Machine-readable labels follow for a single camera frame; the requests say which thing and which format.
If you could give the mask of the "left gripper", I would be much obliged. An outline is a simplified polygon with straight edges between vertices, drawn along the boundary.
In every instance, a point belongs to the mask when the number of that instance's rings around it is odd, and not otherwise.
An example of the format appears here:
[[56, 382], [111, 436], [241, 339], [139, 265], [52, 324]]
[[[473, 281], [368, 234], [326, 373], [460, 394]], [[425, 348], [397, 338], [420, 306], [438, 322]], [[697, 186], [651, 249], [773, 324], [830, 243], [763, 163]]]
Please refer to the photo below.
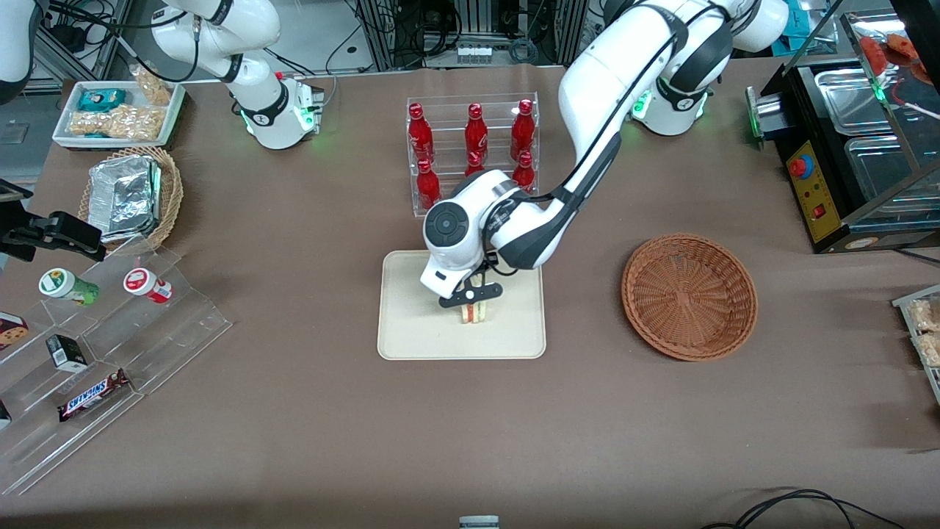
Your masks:
[[438, 295], [438, 305], [449, 309], [459, 306], [460, 324], [467, 323], [467, 305], [484, 301], [484, 321], [493, 314], [491, 299], [500, 298], [504, 289], [497, 282], [487, 282], [486, 273], [491, 270], [489, 255], [474, 269], [444, 269], [434, 256], [430, 256], [421, 274], [421, 284]]

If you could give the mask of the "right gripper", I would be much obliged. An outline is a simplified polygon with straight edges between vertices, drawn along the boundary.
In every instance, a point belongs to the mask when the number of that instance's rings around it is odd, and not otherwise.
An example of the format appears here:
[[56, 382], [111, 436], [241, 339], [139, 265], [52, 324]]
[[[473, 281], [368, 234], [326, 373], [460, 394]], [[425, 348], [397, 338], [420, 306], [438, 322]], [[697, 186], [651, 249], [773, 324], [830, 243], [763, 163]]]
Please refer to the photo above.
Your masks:
[[[84, 255], [95, 262], [101, 262], [106, 255], [106, 248], [101, 244], [103, 232], [67, 212], [54, 211], [47, 217], [37, 217], [32, 227], [43, 236], [15, 231], [28, 227], [31, 214], [27, 213], [23, 200], [33, 197], [33, 191], [26, 190], [1, 181], [1, 252], [7, 257], [32, 262], [37, 248], [45, 250], [64, 250]], [[86, 245], [98, 245], [92, 250]]]

